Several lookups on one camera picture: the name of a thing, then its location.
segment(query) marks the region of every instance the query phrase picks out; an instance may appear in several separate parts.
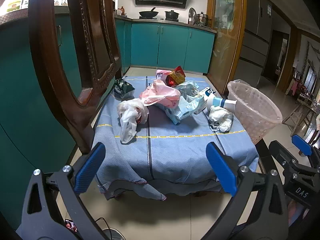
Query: light blue plastic bag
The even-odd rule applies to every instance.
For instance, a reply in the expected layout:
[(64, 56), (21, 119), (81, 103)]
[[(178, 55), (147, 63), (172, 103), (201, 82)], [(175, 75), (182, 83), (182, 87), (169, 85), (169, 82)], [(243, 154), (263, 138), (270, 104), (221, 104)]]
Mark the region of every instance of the light blue plastic bag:
[(207, 107), (207, 102), (204, 100), (204, 96), (197, 97), (199, 95), (198, 88), (199, 86), (193, 80), (185, 81), (175, 87), (175, 89), (180, 91), (180, 94), (188, 103), (191, 103), (193, 100), (197, 100), (199, 102), (197, 109), (194, 111), (195, 114), (199, 114)]
[(175, 86), (175, 89), (179, 90), (181, 95), (186, 99), (186, 95), (188, 96), (196, 96), (199, 86), (193, 80), (185, 81), (180, 85)]
[(162, 109), (174, 124), (178, 124), (182, 119), (192, 115), (195, 111), (197, 111), (202, 101), (204, 101), (204, 98), (199, 97), (195, 98), (189, 103), (183, 98), (183, 96), (181, 96), (178, 106), (174, 109), (167, 108), (161, 104), (155, 105)]

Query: wok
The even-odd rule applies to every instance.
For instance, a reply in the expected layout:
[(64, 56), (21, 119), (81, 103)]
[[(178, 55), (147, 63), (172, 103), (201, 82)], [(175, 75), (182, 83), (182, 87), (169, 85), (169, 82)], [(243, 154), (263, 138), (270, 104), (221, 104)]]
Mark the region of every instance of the wok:
[(157, 16), (157, 14), (159, 12), (154, 12), (153, 10), (155, 9), (155, 7), (153, 7), (151, 9), (151, 11), (143, 11), (143, 12), (139, 12), (139, 14), (142, 16), (142, 17), (147, 17), (147, 18), (152, 18), (152, 17), (155, 17)]

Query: blue tablecloth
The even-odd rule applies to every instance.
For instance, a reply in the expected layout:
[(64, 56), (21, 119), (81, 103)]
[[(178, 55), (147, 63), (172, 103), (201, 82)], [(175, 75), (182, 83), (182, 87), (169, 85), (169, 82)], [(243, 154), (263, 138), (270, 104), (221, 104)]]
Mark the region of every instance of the blue tablecloth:
[[(127, 77), (135, 88), (134, 97), (155, 77)], [(186, 78), (210, 87), (203, 78)], [(96, 123), (93, 146), (102, 142), (106, 157), (97, 172), (100, 192), (107, 199), (133, 190), (146, 198), (164, 200), (165, 194), (187, 195), (198, 191), (219, 191), (221, 185), (206, 158), (205, 148), (215, 142), (220, 150), (240, 165), (255, 171), (258, 153), (235, 117), (229, 133), (212, 133), (208, 111), (193, 114), (174, 125), (156, 106), (149, 106), (146, 124), (137, 125), (137, 134), (128, 144), (120, 142), (120, 121), (116, 106), (121, 101), (112, 91)]]

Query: blue gripper pad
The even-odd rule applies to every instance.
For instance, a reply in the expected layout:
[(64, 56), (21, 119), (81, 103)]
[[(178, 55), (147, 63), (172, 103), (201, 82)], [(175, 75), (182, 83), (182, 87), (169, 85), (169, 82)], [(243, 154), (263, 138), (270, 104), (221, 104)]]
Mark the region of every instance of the blue gripper pad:
[(79, 169), (75, 176), (74, 192), (76, 194), (84, 193), (87, 191), (90, 183), (96, 175), (104, 157), (106, 155), (106, 148), (103, 143), (97, 143), (87, 156), (81, 156), (87, 158), (85, 163)]
[(224, 160), (226, 157), (231, 157), (224, 156), (220, 149), (213, 142), (207, 144), (205, 152), (207, 159), (214, 173), (217, 175), (224, 191), (230, 193), (232, 196), (235, 196), (237, 192), (236, 175)]
[(311, 145), (308, 144), (304, 139), (299, 135), (295, 134), (291, 138), (292, 143), (303, 152), (304, 155), (310, 156), (312, 154)]

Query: countertop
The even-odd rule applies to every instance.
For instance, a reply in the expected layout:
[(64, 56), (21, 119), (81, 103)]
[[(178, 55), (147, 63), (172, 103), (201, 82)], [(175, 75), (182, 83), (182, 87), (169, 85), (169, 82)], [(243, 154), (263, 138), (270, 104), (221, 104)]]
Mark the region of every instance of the countertop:
[(128, 17), (117, 15), (117, 14), (115, 14), (115, 19), (124, 20), (124, 21), (131, 21), (131, 22), (150, 22), (150, 23), (173, 24), (173, 25), (180, 25), (180, 26), (185, 26), (185, 27), (189, 27), (189, 28), (199, 29), (199, 30), (203, 30), (203, 31), (211, 32), (211, 33), (217, 33), (217, 31), (206, 28), (206, 27), (186, 24), (186, 23), (182, 23), (182, 22), (172, 22), (172, 21), (165, 21), (165, 20), (151, 20), (151, 19), (131, 19)]
[[(68, 8), (68, 6), (55, 6), (54, 12), (56, 14), (68, 14), (69, 8)], [(28, 17), (28, 8), (18, 9), (18, 10), (12, 11), (12, 12), (8, 12), (8, 13), (0, 16), (0, 26), (4, 25), (6, 23), (9, 23), (9, 22), (15, 21), (15, 20), (26, 18), (26, 17)], [(185, 27), (189, 27), (189, 28), (195, 28), (195, 29), (199, 29), (199, 30), (203, 30), (203, 31), (211, 32), (211, 33), (217, 33), (215, 30), (212, 30), (209, 28), (205, 28), (205, 27), (201, 27), (201, 26), (197, 26), (197, 25), (186, 24), (186, 23), (182, 23), (182, 22), (172, 22), (172, 21), (165, 21), (165, 20), (149, 20), (149, 19), (131, 19), (128, 17), (117, 15), (117, 14), (115, 14), (115, 19), (130, 21), (130, 22), (150, 22), (150, 23), (173, 24), (173, 25), (180, 25), (180, 26), (185, 26)]]
[[(56, 14), (68, 14), (69, 7), (68, 6), (55, 6), (54, 12)], [(8, 12), (8, 13), (0, 16), (0, 26), (4, 25), (6, 23), (9, 23), (9, 22), (23, 19), (23, 18), (27, 18), (27, 17), (28, 17), (28, 8), (11, 11), (11, 12)]]

